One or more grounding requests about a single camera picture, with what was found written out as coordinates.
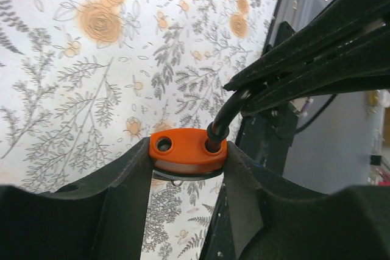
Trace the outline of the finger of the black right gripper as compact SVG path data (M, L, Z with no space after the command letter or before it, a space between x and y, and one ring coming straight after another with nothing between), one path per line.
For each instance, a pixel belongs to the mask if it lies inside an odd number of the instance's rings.
M242 115L253 115L311 94L386 88L389 88L389 29L380 28L257 94L242 108Z
M389 0L333 0L306 27L233 76L224 89L236 91L280 68L312 59L388 12Z

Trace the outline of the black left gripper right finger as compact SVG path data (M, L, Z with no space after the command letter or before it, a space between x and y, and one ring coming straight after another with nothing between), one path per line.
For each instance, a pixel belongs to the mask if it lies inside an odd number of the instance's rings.
M389 188L299 186L227 144L224 179L237 259L388 259Z

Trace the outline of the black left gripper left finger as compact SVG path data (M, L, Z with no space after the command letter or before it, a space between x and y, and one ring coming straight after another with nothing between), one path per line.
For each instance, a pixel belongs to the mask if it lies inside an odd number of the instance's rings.
M144 138L56 192L1 186L1 258L139 259L152 170Z

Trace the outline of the orange black padlock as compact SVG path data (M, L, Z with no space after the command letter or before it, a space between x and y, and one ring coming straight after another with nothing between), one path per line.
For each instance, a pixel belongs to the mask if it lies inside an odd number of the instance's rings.
M217 177L227 158L229 126L249 99L250 91L235 92L207 129L173 128L150 137L149 156L155 173L171 181Z

